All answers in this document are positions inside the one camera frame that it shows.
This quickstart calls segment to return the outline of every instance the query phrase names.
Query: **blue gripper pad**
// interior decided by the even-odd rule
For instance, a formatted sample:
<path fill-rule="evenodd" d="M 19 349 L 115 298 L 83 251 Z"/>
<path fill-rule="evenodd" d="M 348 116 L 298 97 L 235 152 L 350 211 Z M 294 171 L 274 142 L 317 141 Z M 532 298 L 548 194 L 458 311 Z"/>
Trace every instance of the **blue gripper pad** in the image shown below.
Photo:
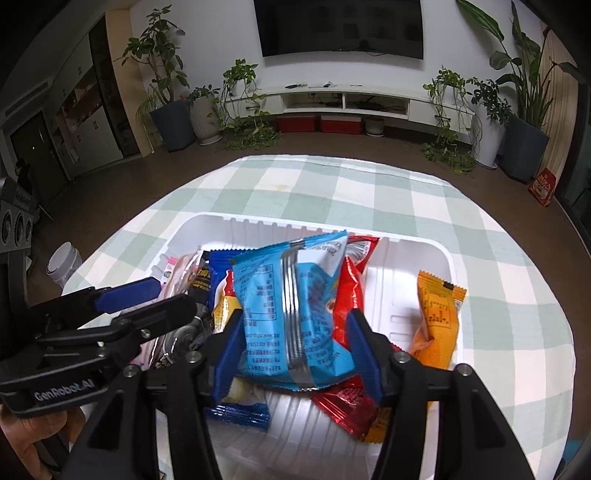
<path fill-rule="evenodd" d="M 115 313 L 154 300 L 161 288 L 160 282 L 154 277 L 144 278 L 107 290 L 95 300 L 95 307 L 98 312 Z"/>
<path fill-rule="evenodd" d="M 380 405 L 384 391 L 382 389 L 381 367 L 370 344 L 373 335 L 375 334 L 363 313 L 358 309 L 351 310 L 347 315 L 347 337 L 353 363 L 361 375 L 365 391 L 376 405 Z"/>
<path fill-rule="evenodd" d="M 223 341 L 220 345 L 221 353 L 215 366 L 211 390 L 211 395 L 217 405 L 228 396 L 232 380 L 238 369 L 238 362 L 240 361 L 242 352 L 246 349 L 244 316 L 241 309 L 234 310 L 224 331 L 213 335 L 210 341 L 215 337 L 221 337 L 220 340 Z"/>

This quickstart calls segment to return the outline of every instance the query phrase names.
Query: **tv stand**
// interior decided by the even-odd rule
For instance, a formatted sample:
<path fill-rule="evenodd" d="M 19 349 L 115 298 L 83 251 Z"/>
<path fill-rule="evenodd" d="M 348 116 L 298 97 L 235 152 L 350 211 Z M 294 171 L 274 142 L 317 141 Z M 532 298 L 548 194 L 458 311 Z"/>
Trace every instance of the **tv stand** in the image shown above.
<path fill-rule="evenodd" d="M 368 85 L 331 85 L 291 89 L 285 86 L 268 87 L 258 89 L 257 94 L 266 95 L 256 101 L 271 115 L 314 112 L 381 116 L 387 124 L 424 131 L 429 129 L 422 127 L 432 130 L 439 121 L 426 92 Z M 229 101 L 226 107 L 233 117 L 250 116 L 254 110 L 254 100 L 236 98 Z M 444 114 L 449 118 L 451 129 L 460 134 L 460 140 L 469 143 L 468 132 L 473 113 L 460 111 L 451 100 L 444 104 Z"/>

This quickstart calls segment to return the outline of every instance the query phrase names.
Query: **blue snack bag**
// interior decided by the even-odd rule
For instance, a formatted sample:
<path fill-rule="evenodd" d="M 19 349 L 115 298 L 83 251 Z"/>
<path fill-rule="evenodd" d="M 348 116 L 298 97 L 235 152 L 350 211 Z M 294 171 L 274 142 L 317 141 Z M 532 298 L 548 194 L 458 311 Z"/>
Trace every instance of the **blue snack bag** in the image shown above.
<path fill-rule="evenodd" d="M 216 307 L 217 286 L 226 276 L 226 272 L 232 269 L 230 260 L 244 252 L 248 252 L 248 250 L 246 248 L 234 248 L 228 250 L 211 250 L 209 252 L 209 276 L 211 280 L 207 306 L 210 310 Z"/>
<path fill-rule="evenodd" d="M 270 387 L 317 390 L 354 374 L 332 338 L 347 232 L 248 251 L 232 259 L 244 310 L 246 355 L 239 374 Z"/>

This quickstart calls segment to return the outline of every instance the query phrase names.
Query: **red snack box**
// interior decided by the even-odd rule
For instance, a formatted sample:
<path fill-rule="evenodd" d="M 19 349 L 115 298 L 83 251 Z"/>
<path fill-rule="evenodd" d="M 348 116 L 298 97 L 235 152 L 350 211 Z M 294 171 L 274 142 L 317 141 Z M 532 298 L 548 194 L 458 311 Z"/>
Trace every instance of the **red snack box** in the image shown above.
<path fill-rule="evenodd" d="M 552 201 L 552 195 L 556 188 L 556 177 L 554 174 L 545 168 L 536 177 L 528 189 L 535 199 L 544 207 L 547 207 Z"/>

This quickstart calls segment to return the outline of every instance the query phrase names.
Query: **door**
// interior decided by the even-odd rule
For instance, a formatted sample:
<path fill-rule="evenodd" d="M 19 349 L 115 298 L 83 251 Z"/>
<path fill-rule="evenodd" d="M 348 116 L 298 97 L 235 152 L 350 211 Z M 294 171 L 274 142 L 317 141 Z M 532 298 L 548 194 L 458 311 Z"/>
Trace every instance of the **door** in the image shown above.
<path fill-rule="evenodd" d="M 33 195 L 49 204 L 67 185 L 66 174 L 53 148 L 43 114 L 40 112 L 18 128 L 10 140 L 17 159 L 30 165 Z"/>
<path fill-rule="evenodd" d="M 123 158 L 102 106 L 73 135 L 77 142 L 81 173 Z"/>

